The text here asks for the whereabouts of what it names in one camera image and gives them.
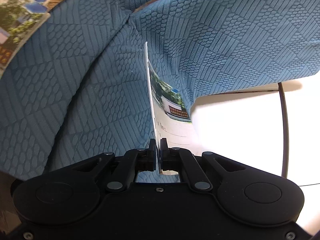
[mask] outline blue blanket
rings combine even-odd
[[[195,99],[315,74],[320,0],[65,0],[0,80],[0,170],[29,179],[145,147],[143,44]]]

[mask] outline black cable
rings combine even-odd
[[[308,185],[301,185],[299,187],[305,187],[305,186],[313,186],[313,185],[319,185],[320,183],[315,183],[315,184],[308,184]]]
[[[278,83],[279,95],[281,102],[282,111],[282,124],[283,124],[283,158],[282,158],[282,171],[281,176],[287,178],[288,176],[288,165],[289,165],[289,124],[288,124],[288,113],[287,105],[285,103],[285,96],[282,83]]]

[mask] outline metal rivet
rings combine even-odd
[[[122,183],[119,181],[111,181],[107,184],[107,187],[109,189],[121,189],[122,188]]]
[[[199,181],[195,184],[195,187],[197,189],[208,189],[210,187],[210,184],[208,182],[205,182],[205,181]]]
[[[25,240],[32,240],[33,239],[33,234],[31,234],[30,232],[25,232],[25,233],[23,233],[23,238]]]
[[[294,232],[289,232],[286,234],[285,238],[288,240],[294,240],[296,238],[296,234]]]

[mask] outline printed photograph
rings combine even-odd
[[[0,0],[0,72],[47,12],[48,0]]]
[[[179,91],[162,81],[149,63],[151,92],[153,98],[171,119],[191,122]]]

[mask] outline handwritten line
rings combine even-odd
[[[179,144],[179,145],[190,145],[190,144],[181,144],[181,143],[173,143],[173,144]]]
[[[184,138],[186,138],[186,136],[177,135],[177,134],[174,134],[174,133],[170,133],[170,134],[175,135],[175,136],[179,136],[179,137],[184,137]]]

